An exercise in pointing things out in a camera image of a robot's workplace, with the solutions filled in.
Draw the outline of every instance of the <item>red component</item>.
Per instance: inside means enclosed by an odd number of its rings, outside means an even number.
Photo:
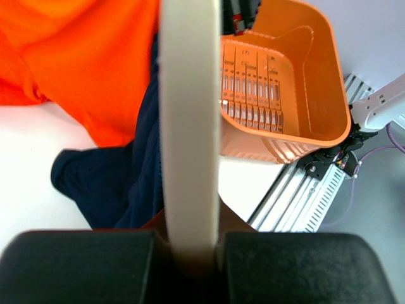
[[[232,21],[234,22],[235,35],[236,36],[243,35],[246,29],[243,26],[242,15],[241,14],[234,15],[232,17]]]

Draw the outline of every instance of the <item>dark blue garment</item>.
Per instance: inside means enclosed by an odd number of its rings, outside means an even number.
[[[119,148],[64,150],[53,164],[53,186],[76,202],[93,229],[139,228],[163,208],[157,57],[155,42],[135,140]]]

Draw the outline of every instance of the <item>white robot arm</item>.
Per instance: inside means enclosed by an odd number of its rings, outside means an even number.
[[[351,105],[354,124],[360,132],[378,132],[405,114],[405,74],[368,97]]]

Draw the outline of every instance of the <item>orange basket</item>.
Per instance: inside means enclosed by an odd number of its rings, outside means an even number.
[[[312,6],[262,1],[221,41],[221,153],[290,163],[341,143],[351,126],[332,28]]]

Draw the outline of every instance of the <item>orange shirt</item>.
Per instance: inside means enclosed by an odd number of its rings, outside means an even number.
[[[58,103],[99,146],[134,138],[159,0],[0,0],[0,105]]]

